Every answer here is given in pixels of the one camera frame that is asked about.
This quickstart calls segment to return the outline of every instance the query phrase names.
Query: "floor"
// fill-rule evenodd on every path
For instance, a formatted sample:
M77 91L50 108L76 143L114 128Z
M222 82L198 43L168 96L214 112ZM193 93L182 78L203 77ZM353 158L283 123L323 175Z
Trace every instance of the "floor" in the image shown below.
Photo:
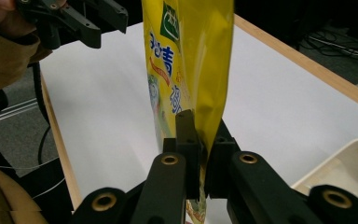
M347 32L348 29L333 27L328 22L321 31L306 35L300 41L298 50L356 85L358 84L358 41L347 36Z
M346 78L353 84L358 83L358 60L349 57L324 56L316 49L308 49L310 45L303 40L299 51L312 60ZM38 150L43 143L42 162L54 160L58 157L57 149L51 131L42 141L48 128L39 108L34 102L34 81L31 69L23 78L4 89L9 100L9 106L16 106L26 102L21 112L0 120L0 150L7 160L16 168L19 176L24 176L34 169L23 169L38 165Z

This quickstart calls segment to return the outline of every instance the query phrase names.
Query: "person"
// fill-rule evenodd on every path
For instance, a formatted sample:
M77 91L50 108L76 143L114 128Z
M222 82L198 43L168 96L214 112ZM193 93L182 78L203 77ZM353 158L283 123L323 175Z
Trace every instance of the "person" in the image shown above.
M65 1L59 0L58 4L63 6ZM0 90L20 79L29 63L50 53L41 47L34 25L16 10L15 0L0 0ZM1 154L0 161L5 162ZM0 171L0 224L47 223L38 205L15 179L15 175Z
M41 47L34 30L16 10L15 0L0 0L0 90L20 79L29 63L51 53Z

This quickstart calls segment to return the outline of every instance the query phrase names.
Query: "wooden table edge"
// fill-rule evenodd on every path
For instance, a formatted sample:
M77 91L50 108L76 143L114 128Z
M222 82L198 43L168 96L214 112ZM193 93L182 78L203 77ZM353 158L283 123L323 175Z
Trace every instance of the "wooden table edge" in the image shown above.
M43 79L43 76L42 76L42 92L43 92L43 100L45 102L45 107L46 110L48 111L48 120L50 122L50 127L53 133L54 142L56 144L56 148L60 157L63 175L65 176L65 181L69 190L69 195L71 197L72 206L76 210L78 206L81 204L81 202L83 201L83 199L80 195L80 190L77 185L74 170L72 168L71 162L66 152L65 144L62 140L60 127L58 126L58 122L54 114L53 106L51 104L50 97L48 95L48 89L46 87L46 82L45 79Z

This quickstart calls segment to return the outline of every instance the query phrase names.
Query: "black cable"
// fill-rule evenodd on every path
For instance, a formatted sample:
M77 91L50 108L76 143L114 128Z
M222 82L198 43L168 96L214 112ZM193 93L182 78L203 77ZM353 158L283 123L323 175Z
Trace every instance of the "black cable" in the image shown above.
M300 46L304 49L315 49L324 56L347 57L358 61L358 48L356 48L355 46L345 46L342 42L336 43L334 42L334 40L337 40L335 34L330 35L333 36L333 38L326 37L327 34L325 31L305 35L303 40L308 44L308 46L305 46L303 44L300 44ZM353 40L345 43L354 43L358 45L358 42Z
M34 94L36 96L37 105L39 106L39 110L42 113L43 118L49 124L48 111L46 110L45 101L43 100L42 78L40 76L40 63L33 63L30 66L32 66L34 74Z
M330 35L335 35L335 36L340 36L341 38L344 39L348 39L348 42L341 42L340 45L346 45L346 44L356 44L358 45L358 39L348 36L348 35L344 35L344 34L340 34L334 31L330 31L330 30L324 30L325 32L329 33Z
M39 165L41 165L43 163L42 162L42 151L43 151L43 145L45 145L46 137L48 136L48 131L50 131L50 126L48 126L46 128L45 132L43 133L43 137L39 143L39 149L37 150L37 162L39 163Z

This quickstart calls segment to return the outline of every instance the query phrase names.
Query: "yellow snack bag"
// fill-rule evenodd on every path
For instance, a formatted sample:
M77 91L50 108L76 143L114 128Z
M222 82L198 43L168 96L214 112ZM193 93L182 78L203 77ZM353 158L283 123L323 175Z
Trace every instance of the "yellow snack bag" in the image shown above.
M227 98L233 0L142 0L145 57L158 145L175 137L175 115L191 109L210 152ZM206 164L201 168L201 188ZM205 219L205 196L188 202L194 223Z

